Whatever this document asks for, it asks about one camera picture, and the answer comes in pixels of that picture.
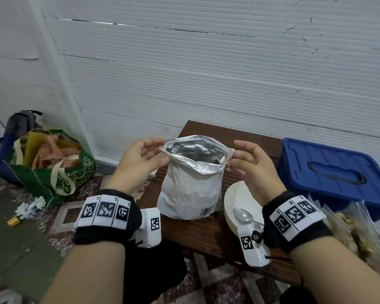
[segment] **white bowl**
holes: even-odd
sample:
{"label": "white bowl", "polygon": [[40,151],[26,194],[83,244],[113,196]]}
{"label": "white bowl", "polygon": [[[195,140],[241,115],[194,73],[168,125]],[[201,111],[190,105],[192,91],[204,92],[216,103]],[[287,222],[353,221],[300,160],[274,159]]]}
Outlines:
{"label": "white bowl", "polygon": [[234,207],[245,209],[252,214],[255,221],[263,226],[262,206],[252,197],[244,181],[231,185],[224,196],[225,220],[232,232],[238,236],[238,227],[248,223],[242,222],[234,216]]}

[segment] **pink plastic bag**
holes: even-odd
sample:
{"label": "pink plastic bag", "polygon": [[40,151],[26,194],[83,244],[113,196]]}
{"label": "pink plastic bag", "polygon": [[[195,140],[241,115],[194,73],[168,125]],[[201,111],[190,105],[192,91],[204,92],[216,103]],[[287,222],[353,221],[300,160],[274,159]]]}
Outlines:
{"label": "pink plastic bag", "polygon": [[[46,142],[38,150],[35,156],[32,168],[53,168],[56,163],[71,155],[78,155],[79,149],[63,148],[60,149],[57,145],[58,137],[56,135],[47,135]],[[79,159],[67,160],[62,163],[61,167],[75,167],[81,162]]]}

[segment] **silver foil lining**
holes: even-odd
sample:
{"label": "silver foil lining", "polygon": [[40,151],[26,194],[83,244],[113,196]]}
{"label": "silver foil lining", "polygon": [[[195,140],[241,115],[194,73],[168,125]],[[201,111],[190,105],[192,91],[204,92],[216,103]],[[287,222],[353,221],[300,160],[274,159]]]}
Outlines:
{"label": "silver foil lining", "polygon": [[169,140],[162,151],[171,160],[188,166],[201,174],[221,172],[233,154],[233,149],[203,135]]}

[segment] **blue storage container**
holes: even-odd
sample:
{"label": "blue storage container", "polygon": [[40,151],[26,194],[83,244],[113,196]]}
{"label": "blue storage container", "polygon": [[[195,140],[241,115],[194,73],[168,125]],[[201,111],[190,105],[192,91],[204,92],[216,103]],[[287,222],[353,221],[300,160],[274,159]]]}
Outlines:
{"label": "blue storage container", "polygon": [[276,169],[295,194],[310,192],[334,211],[364,200],[372,220],[380,220],[380,168],[365,153],[284,138]]}

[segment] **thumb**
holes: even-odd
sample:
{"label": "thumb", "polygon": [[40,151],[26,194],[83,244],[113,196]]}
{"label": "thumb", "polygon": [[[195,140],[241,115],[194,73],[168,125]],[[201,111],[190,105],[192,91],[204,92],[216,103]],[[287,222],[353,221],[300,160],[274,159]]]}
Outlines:
{"label": "thumb", "polygon": [[254,164],[241,159],[231,159],[229,161],[230,168],[237,168],[245,172],[252,172]]}
{"label": "thumb", "polygon": [[149,169],[149,172],[152,172],[158,168],[161,168],[163,166],[165,166],[166,164],[168,164],[170,161],[170,158],[165,156],[164,154],[162,153],[158,153],[156,156],[154,156],[153,158],[149,159],[147,162],[146,162],[146,165]]}

